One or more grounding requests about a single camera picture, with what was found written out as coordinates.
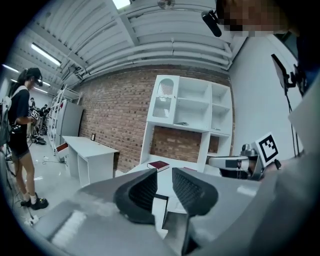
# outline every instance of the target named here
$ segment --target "white refrigerator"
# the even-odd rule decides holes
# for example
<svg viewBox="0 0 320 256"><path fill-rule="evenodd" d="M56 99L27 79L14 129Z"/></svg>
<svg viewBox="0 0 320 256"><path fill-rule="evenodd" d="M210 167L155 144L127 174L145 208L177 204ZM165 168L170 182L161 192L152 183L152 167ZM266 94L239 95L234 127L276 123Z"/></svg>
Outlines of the white refrigerator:
<svg viewBox="0 0 320 256"><path fill-rule="evenodd" d="M79 134L79 127L81 116L84 108L80 105L71 103L67 100L62 101L60 105L60 111L57 116L56 122L56 134L55 134L55 146L65 143L62 136L74 136Z"/></svg>

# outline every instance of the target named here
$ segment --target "white ceiling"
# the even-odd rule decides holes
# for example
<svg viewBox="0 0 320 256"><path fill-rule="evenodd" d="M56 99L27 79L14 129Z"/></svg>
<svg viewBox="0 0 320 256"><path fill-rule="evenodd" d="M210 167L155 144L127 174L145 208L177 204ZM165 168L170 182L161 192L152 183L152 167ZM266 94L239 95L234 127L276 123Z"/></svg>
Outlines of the white ceiling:
<svg viewBox="0 0 320 256"><path fill-rule="evenodd" d="M20 33L5 64L19 71L39 67L43 80L51 84L50 93L62 84L79 83L80 76L85 79L141 65L228 70L244 38L222 27L221 37L213 35L201 13L215 9L216 2L175 3L172 10L163 10L157 0L135 0L117 10L112 0L53 0ZM31 49L31 43L61 61L61 66ZM229 57L220 54L228 51ZM62 80L71 67L72 75Z"/></svg>

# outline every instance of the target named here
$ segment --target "cap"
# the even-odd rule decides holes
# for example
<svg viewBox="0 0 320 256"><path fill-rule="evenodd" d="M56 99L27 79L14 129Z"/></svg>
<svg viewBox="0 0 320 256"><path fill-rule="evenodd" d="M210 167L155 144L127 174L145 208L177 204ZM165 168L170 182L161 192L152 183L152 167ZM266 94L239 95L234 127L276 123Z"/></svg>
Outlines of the cap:
<svg viewBox="0 0 320 256"><path fill-rule="evenodd" d="M37 67L31 67L28 69L27 74L31 74L35 77L35 83L38 84L40 87L43 85L42 83L42 75L40 69Z"/></svg>

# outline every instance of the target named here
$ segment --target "black shorts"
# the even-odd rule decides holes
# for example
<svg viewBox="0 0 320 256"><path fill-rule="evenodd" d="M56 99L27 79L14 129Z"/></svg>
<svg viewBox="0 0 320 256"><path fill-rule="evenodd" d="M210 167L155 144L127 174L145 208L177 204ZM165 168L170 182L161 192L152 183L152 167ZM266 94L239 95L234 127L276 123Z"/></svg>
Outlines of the black shorts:
<svg viewBox="0 0 320 256"><path fill-rule="evenodd" d="M29 153L27 138L24 135L12 134L8 145L14 156L18 159L21 159Z"/></svg>

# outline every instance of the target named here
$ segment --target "white desk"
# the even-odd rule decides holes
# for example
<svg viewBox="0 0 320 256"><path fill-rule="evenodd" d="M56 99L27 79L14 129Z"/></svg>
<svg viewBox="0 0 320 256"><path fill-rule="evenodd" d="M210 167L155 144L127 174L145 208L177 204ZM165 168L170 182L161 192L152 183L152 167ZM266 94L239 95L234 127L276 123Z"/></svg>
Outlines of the white desk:
<svg viewBox="0 0 320 256"><path fill-rule="evenodd" d="M161 157L157 155L150 155L149 159L136 166L132 170L130 170L128 173L134 173L134 172L139 172L143 170L147 170L147 164L152 163L155 161L164 161L168 164L170 164L170 167L168 169L165 169L161 172L157 173L157 191L156 193L161 196L168 197L168 204L167 204L167 211L173 212L173 213L180 213L180 214L185 214L186 211L183 208L182 204L180 203L174 189L173 189L173 181L172 181L172 168L177 167L177 168L183 168L187 167L190 169L197 170L198 165L196 162L188 162L188 161L181 161L181 160L176 160L176 159L171 159L171 158L166 158L166 157Z"/></svg>
<svg viewBox="0 0 320 256"><path fill-rule="evenodd" d="M81 187L113 178L114 153L118 150L85 137L63 138L68 144L70 175L80 180Z"/></svg>

